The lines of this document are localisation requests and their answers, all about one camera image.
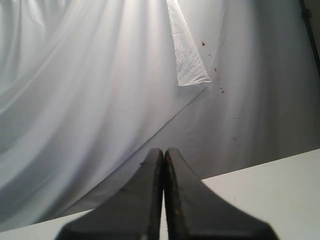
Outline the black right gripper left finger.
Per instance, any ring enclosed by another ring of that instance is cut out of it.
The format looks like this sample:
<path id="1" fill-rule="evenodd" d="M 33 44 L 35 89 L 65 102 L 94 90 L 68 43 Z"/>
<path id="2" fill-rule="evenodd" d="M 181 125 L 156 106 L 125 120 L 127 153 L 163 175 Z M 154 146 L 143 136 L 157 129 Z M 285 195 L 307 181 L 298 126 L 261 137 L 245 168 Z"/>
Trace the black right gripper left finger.
<path id="1" fill-rule="evenodd" d="M 137 172 L 96 209 L 67 223 L 58 240 L 158 240 L 163 202 L 161 149 L 152 148 Z"/>

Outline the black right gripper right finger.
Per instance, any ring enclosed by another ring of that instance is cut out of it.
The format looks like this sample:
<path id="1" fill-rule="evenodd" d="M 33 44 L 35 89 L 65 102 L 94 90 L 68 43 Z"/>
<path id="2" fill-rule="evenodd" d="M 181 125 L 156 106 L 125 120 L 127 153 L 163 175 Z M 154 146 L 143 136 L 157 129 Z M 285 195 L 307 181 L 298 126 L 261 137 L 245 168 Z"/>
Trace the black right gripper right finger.
<path id="1" fill-rule="evenodd" d="M 171 240 L 276 240 L 272 227 L 206 186 L 176 148 L 164 155 L 164 198 Z"/>

